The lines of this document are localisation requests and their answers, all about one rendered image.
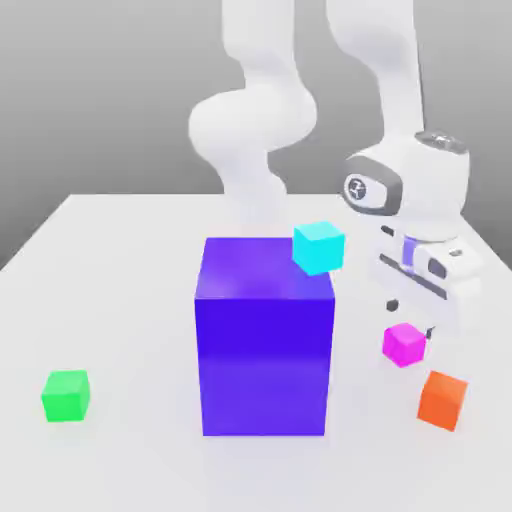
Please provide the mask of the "small green cube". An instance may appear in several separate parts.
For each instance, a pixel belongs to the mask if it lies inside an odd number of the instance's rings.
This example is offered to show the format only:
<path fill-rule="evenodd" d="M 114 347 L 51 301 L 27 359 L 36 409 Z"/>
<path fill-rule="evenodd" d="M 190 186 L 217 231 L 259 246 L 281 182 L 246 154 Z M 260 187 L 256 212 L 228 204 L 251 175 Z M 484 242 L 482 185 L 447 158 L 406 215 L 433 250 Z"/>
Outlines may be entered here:
<path fill-rule="evenodd" d="M 87 371 L 52 371 L 45 383 L 41 399 L 48 422 L 83 421 L 90 402 Z"/>

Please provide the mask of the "small cyan cube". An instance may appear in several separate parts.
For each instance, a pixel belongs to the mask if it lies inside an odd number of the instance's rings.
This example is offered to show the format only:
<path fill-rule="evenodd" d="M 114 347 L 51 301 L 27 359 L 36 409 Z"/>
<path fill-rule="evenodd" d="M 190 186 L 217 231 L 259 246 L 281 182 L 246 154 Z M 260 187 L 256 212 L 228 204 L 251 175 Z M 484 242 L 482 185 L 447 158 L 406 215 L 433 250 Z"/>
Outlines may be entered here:
<path fill-rule="evenodd" d="M 292 259 L 308 275 L 339 270 L 344 265 L 346 236 L 328 221 L 294 228 Z"/>

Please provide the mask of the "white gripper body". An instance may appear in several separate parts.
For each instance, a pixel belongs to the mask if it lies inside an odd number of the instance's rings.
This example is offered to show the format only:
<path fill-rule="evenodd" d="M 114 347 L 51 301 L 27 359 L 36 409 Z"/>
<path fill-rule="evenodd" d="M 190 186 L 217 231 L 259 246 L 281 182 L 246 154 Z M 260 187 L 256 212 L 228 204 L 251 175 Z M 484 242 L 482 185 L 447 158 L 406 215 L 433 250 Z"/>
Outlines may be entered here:
<path fill-rule="evenodd" d="M 407 267 L 381 253 L 373 265 L 387 307 L 423 331 L 465 331 L 481 321 L 481 261 L 460 248 L 431 253 L 419 248 Z"/>

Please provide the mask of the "small orange cube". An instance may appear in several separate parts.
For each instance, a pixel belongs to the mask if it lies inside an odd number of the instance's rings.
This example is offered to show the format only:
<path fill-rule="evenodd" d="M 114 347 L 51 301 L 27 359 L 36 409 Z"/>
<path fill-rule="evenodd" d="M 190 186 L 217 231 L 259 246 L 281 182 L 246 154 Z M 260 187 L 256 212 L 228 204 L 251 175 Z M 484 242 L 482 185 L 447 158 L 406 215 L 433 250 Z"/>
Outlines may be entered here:
<path fill-rule="evenodd" d="M 454 432 L 467 388 L 467 381 L 431 371 L 421 392 L 417 418 Z"/>

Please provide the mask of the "large purple box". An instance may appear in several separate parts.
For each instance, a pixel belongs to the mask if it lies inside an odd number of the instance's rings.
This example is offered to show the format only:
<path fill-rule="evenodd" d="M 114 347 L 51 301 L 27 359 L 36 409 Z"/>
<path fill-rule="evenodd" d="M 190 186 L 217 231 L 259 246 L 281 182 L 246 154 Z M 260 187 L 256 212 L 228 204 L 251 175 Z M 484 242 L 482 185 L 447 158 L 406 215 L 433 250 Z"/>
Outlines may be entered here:
<path fill-rule="evenodd" d="M 194 297 L 206 436 L 325 432 L 335 294 L 289 238 L 209 237 Z"/>

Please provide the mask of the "small magenta cube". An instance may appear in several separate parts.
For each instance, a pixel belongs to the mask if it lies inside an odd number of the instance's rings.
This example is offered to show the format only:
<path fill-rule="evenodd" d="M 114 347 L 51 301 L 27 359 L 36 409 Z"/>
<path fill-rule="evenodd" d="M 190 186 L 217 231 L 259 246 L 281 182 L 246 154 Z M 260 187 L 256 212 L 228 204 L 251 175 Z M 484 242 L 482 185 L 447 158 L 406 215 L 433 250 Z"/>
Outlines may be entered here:
<path fill-rule="evenodd" d="M 403 368 L 424 358 L 426 336 L 409 323 L 396 324 L 384 331 L 383 354 Z"/>

